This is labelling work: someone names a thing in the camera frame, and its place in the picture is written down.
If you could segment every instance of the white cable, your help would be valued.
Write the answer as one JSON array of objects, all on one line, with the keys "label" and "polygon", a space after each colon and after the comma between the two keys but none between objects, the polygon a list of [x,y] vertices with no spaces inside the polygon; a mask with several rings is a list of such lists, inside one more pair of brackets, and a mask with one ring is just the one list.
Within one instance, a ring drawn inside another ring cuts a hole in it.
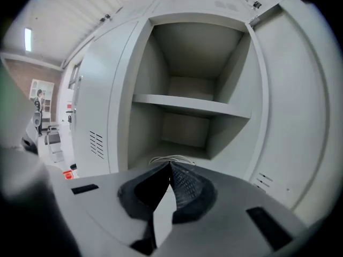
[{"label": "white cable", "polygon": [[155,163],[155,162],[160,161],[160,160],[171,160],[171,161],[181,162],[181,163],[184,163],[184,161],[186,161],[189,164],[194,164],[195,165],[194,162],[190,161],[187,157],[182,156],[182,155],[169,155],[169,156],[164,156],[164,157],[162,157],[162,156],[153,157],[149,161],[149,164]]}]

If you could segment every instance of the person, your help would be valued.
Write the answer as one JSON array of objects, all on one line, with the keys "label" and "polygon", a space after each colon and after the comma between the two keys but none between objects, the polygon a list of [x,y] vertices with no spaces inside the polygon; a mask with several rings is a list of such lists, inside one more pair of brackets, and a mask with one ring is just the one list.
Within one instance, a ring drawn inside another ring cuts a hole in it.
[{"label": "person", "polygon": [[39,101],[39,112],[41,113],[41,123],[39,124],[37,130],[38,130],[38,135],[42,136],[42,114],[43,114],[44,104],[43,104],[43,94],[42,94],[42,90],[41,89],[39,89],[37,91],[37,98],[36,98],[36,100]]}]

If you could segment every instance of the brown wall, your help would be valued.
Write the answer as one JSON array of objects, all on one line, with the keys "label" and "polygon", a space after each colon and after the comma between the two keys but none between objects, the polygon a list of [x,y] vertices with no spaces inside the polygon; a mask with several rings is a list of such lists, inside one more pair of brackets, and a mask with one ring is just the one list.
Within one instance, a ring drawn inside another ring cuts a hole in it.
[{"label": "brown wall", "polygon": [[17,83],[27,98],[29,98],[32,79],[52,82],[55,84],[53,101],[51,104],[51,121],[54,122],[56,120],[57,94],[59,83],[62,78],[62,72],[18,60],[6,59],[5,61],[12,79]]}]

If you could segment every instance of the fluorescent light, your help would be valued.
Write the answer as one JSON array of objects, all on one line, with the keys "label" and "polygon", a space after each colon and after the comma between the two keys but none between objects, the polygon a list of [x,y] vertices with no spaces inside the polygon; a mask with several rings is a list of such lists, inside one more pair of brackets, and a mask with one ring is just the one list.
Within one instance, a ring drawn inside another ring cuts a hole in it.
[{"label": "fluorescent light", "polygon": [[24,37],[25,37],[25,50],[31,51],[31,30],[25,28]]}]

